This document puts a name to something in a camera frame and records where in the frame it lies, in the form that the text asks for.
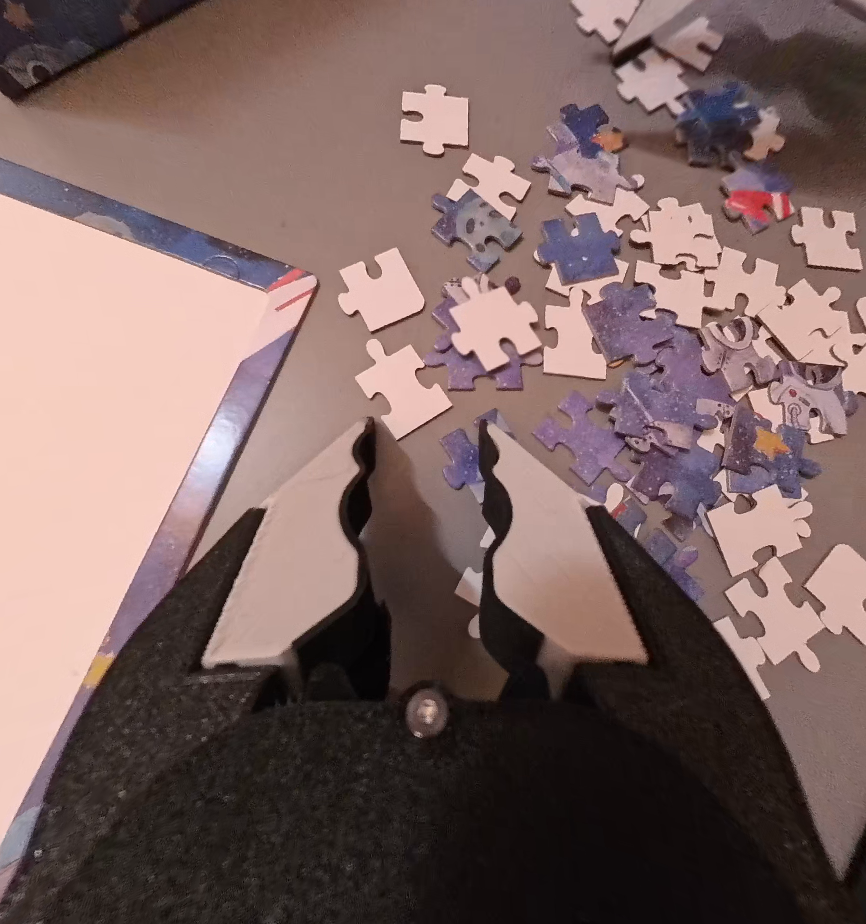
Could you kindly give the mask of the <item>pile of puzzle pieces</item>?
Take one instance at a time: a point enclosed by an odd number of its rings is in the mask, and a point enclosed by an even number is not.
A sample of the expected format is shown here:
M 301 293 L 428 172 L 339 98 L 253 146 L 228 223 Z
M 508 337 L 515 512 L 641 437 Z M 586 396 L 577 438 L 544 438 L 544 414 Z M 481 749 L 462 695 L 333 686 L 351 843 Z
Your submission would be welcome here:
M 452 403 L 439 385 L 423 385 L 421 368 L 448 371 L 450 391 L 488 378 L 497 388 L 522 387 L 521 370 L 599 383 L 625 366 L 612 389 L 588 397 L 571 391 L 558 404 L 566 422 L 546 416 L 532 436 L 548 451 L 570 453 L 570 470 L 590 489 L 581 499 L 601 543 L 610 518 L 633 551 L 645 504 L 667 516 L 639 545 L 653 578 L 680 603 L 699 601 L 702 586 L 687 568 L 696 558 L 679 542 L 702 526 L 735 579 L 725 595 L 737 616 L 759 626 L 742 636 L 731 617 L 714 629 L 761 699 L 764 664 L 795 659 L 820 670 L 814 641 L 847 634 L 866 646 L 866 560 L 835 541 L 804 581 L 807 602 L 788 595 L 783 556 L 811 531 L 804 482 L 822 468 L 810 444 L 848 435 L 866 398 L 866 295 L 854 311 L 839 308 L 840 290 L 807 278 L 780 284 L 775 261 L 722 245 L 714 217 L 699 202 L 663 198 L 650 205 L 646 180 L 622 170 L 626 141 L 600 104 L 564 105 L 547 129 L 551 149 L 531 161 L 566 215 L 542 223 L 533 253 L 549 270 L 545 289 L 565 296 L 547 304 L 545 345 L 537 311 L 519 301 L 518 282 L 488 278 L 521 239 L 516 205 L 531 188 L 511 160 L 471 154 L 463 173 L 432 200 L 433 235 L 469 248 L 473 276 L 443 286 L 432 311 L 441 332 L 420 357 L 412 346 L 386 352 L 371 339 L 373 364 L 356 376 L 367 398 L 381 397 L 390 434 L 403 438 Z M 454 490 L 484 501 L 478 435 L 459 428 L 440 439 Z

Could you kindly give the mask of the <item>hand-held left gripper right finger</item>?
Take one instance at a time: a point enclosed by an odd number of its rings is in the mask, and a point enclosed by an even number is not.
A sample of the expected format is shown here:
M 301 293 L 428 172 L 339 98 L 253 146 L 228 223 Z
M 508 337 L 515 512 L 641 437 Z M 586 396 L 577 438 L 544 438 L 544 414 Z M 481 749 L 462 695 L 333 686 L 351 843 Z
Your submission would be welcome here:
M 589 507 L 496 424 L 479 427 L 485 552 L 479 610 L 486 651 L 504 668 L 537 662 L 544 642 L 573 663 L 646 664 Z

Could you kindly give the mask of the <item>space and ocean print box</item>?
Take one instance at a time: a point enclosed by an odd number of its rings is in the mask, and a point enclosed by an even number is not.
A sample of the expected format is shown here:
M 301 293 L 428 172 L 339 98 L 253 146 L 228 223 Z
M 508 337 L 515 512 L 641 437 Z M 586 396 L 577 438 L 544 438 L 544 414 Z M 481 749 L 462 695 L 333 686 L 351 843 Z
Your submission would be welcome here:
M 0 1 L 0 92 L 19 99 L 193 5 L 194 1 Z

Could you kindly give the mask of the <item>white puzzle tray blue rim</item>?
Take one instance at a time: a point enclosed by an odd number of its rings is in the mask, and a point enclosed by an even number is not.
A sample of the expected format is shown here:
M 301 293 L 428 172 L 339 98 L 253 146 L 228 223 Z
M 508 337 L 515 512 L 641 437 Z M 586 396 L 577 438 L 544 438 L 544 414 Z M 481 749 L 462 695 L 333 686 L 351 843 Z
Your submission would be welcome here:
M 0 158 L 0 901 L 192 560 L 316 276 Z

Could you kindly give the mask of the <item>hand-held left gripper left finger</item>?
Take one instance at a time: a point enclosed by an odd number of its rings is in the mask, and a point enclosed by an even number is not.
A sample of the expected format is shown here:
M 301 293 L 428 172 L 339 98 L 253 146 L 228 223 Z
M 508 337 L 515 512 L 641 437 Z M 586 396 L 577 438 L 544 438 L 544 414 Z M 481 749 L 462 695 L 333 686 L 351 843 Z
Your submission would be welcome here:
M 273 491 L 202 655 L 204 668 L 277 664 L 369 582 L 375 422 L 363 418 Z

